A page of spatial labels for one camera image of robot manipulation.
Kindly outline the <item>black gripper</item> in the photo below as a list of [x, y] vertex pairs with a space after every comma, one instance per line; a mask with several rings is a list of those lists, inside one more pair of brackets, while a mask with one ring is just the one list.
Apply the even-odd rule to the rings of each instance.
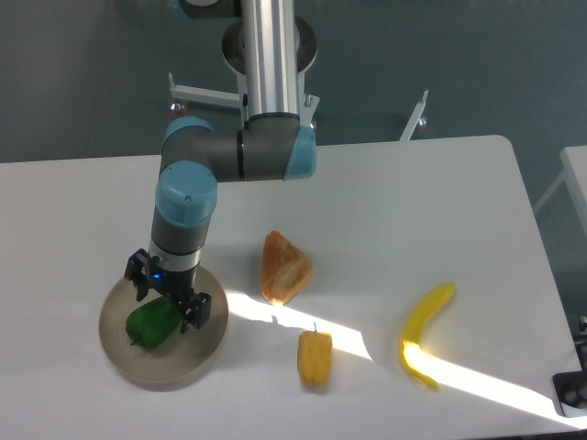
[[150, 289], [155, 289], [177, 303], [182, 317], [180, 332], [185, 334], [191, 325], [200, 329], [207, 323], [211, 314], [211, 296], [205, 292], [195, 292], [193, 285], [197, 269], [170, 271], [159, 269], [161, 259], [151, 256], [140, 248], [132, 254], [125, 268], [124, 278], [131, 281], [136, 290], [136, 301], [142, 302]]

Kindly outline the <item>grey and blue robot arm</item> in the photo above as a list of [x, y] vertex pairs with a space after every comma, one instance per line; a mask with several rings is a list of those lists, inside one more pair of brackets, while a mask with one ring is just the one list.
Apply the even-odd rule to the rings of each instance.
[[240, 98], [243, 127], [213, 131], [183, 116], [168, 126], [161, 145], [150, 246], [127, 261], [125, 277], [142, 301], [154, 290], [181, 316], [181, 329], [201, 328], [212, 299], [194, 281], [220, 182], [304, 179], [316, 170], [316, 135], [302, 113], [306, 69], [299, 55], [304, 34], [292, 1], [239, 1], [236, 55], [244, 62]]

